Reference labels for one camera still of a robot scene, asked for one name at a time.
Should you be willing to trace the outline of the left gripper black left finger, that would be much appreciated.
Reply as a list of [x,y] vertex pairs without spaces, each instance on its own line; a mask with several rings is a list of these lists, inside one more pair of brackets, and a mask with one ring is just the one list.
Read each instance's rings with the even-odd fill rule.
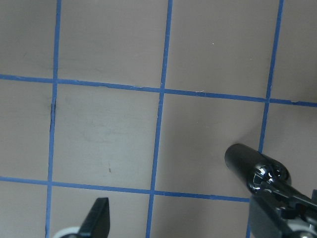
[[107,238],[110,230],[109,199],[97,198],[82,223],[78,236],[81,238]]

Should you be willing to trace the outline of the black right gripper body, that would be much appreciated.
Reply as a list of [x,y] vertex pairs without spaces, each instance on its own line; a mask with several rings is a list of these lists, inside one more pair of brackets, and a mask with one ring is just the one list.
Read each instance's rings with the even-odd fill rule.
[[289,238],[317,236],[317,202],[284,182],[263,182],[257,196],[284,220],[293,233]]

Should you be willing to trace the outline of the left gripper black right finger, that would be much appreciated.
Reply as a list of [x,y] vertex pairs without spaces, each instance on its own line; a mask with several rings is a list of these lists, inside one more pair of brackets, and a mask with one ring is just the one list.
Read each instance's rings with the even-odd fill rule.
[[249,225],[255,238],[288,238],[293,231],[262,198],[251,196]]

